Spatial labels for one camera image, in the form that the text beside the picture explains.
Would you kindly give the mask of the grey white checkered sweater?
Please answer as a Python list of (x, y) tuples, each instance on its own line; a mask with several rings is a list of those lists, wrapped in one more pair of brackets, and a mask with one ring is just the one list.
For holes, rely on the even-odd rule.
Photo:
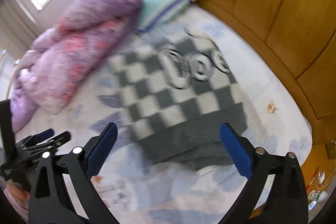
[(220, 128), (247, 129), (244, 94), (213, 39), (169, 26), (135, 38), (108, 62), (124, 123), (151, 163), (232, 164)]

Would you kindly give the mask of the white bottle on floor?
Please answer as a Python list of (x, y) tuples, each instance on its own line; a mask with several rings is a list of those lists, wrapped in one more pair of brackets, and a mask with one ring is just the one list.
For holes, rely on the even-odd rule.
[(324, 201), (328, 198), (328, 193), (326, 193), (323, 190), (312, 190), (308, 196), (307, 199), (309, 201), (316, 201), (316, 202), (321, 202)]

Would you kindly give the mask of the white patterned bed sheet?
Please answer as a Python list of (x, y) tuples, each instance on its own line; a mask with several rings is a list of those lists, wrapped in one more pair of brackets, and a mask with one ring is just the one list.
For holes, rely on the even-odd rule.
[(121, 223), (217, 223), (246, 182), (221, 142), (224, 123), (300, 163), (312, 148), (310, 125), (271, 69), (196, 5), (130, 37), (59, 114), (36, 111), (17, 138), (69, 131), (59, 149), (68, 153), (110, 122), (117, 141), (92, 182)]

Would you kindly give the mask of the purple pink floral duvet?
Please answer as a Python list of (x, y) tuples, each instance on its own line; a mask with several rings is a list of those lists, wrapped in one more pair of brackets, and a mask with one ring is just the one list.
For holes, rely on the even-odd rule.
[(31, 44), (14, 73), (11, 125), (37, 109), (58, 114), (79, 86), (132, 31), (142, 0), (76, 0)]

